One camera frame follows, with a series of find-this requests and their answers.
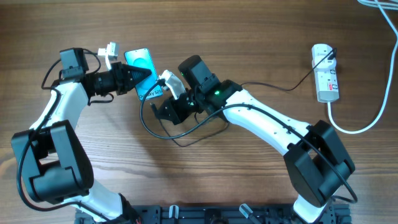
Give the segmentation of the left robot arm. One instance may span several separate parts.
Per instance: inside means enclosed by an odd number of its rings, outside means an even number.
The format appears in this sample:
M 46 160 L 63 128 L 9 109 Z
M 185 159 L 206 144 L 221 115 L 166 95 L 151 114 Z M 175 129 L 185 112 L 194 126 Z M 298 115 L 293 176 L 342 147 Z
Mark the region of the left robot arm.
M 63 65 L 51 86 L 51 99 L 40 118 L 11 139 L 17 159 L 16 185 L 23 203 L 39 212 L 73 206 L 100 223 L 140 223 L 126 198 L 95 181 L 91 162 L 75 128 L 93 96 L 123 95 L 151 76 L 151 70 L 121 62 L 105 72 L 89 71 L 90 50 L 60 51 Z

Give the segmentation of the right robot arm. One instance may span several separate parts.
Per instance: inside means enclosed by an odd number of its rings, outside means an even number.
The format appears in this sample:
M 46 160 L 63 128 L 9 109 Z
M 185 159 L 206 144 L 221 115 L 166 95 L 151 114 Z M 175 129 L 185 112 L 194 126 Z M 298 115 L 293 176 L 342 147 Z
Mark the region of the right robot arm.
M 183 61 L 178 70 L 182 79 L 168 70 L 158 77 L 172 96 L 154 110 L 156 117 L 180 124 L 192 113 L 206 112 L 252 132 L 282 155 L 298 193 L 294 213 L 306 223 L 319 220 L 355 170 L 335 129 L 323 120 L 311 125 L 292 119 L 256 100 L 241 85 L 219 81 L 199 55 Z

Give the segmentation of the blue Galaxy smartphone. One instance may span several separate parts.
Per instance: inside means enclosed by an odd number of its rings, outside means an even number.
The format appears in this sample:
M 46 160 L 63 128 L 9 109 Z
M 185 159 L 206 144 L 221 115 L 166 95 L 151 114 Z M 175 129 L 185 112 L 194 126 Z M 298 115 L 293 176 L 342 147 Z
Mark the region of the blue Galaxy smartphone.
M 126 51 L 124 53 L 129 72 L 136 83 L 135 89 L 140 101 L 157 82 L 157 73 L 148 48 Z

